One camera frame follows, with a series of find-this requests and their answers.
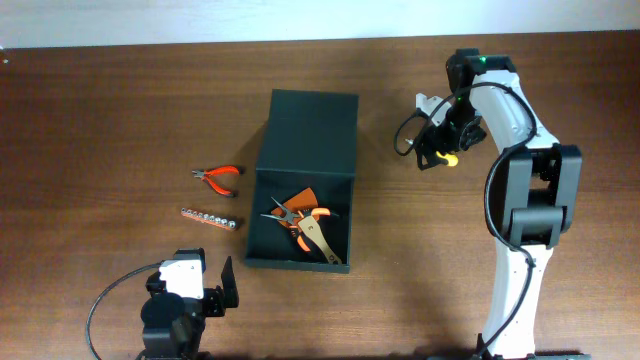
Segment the yellow black screwdriver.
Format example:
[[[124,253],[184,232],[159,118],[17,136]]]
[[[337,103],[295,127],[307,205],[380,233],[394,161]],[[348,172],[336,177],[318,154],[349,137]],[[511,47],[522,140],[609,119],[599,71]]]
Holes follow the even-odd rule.
[[[428,140],[422,140],[419,144],[416,144],[415,141],[411,139],[406,139],[405,142],[410,146],[414,146],[414,148],[416,145],[419,145],[421,142],[428,142],[430,146],[435,150],[435,148],[431,145],[431,143]],[[458,158],[453,154],[436,151],[436,156],[438,157],[437,166],[444,165],[447,167],[455,167],[458,164]]]

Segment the orange socket bit rail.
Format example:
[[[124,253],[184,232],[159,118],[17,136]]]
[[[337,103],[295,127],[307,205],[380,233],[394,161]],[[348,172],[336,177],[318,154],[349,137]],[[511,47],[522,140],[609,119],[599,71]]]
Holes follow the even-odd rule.
[[[243,224],[243,220],[240,218],[216,215],[192,208],[182,208],[180,214],[185,218],[226,231],[236,231]]]

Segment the orange needle nose pliers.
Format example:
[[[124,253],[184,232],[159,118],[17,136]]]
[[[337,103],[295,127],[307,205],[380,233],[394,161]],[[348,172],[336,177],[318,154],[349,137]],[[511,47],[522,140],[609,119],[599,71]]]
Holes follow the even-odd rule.
[[[327,243],[322,230],[317,223],[320,217],[338,217],[338,214],[328,208],[316,207],[305,210],[292,212],[286,206],[279,203],[275,198],[272,200],[282,211],[281,215],[262,214],[262,217],[274,219],[278,222],[284,222],[290,230],[292,236],[296,240],[298,246],[307,253],[312,251],[311,245],[314,245],[323,253],[329,252],[331,247]]]

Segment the orange scraper wooden handle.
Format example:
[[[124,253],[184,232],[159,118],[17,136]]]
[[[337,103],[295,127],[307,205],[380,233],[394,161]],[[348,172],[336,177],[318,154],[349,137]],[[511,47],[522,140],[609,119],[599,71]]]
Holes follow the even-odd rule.
[[[294,244],[316,262],[342,265],[342,259],[331,248],[326,236],[328,223],[339,216],[318,204],[314,191],[308,187],[270,212],[291,234]]]

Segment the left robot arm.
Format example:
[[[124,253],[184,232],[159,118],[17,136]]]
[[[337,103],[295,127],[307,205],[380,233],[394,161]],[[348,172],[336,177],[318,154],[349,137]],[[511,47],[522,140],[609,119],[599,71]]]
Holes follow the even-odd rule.
[[[147,279],[150,299],[142,306],[142,339],[146,359],[210,359],[200,349],[208,318],[221,318],[239,306],[233,262],[227,258],[221,272],[222,284],[204,286],[204,255],[179,251],[161,262]]]

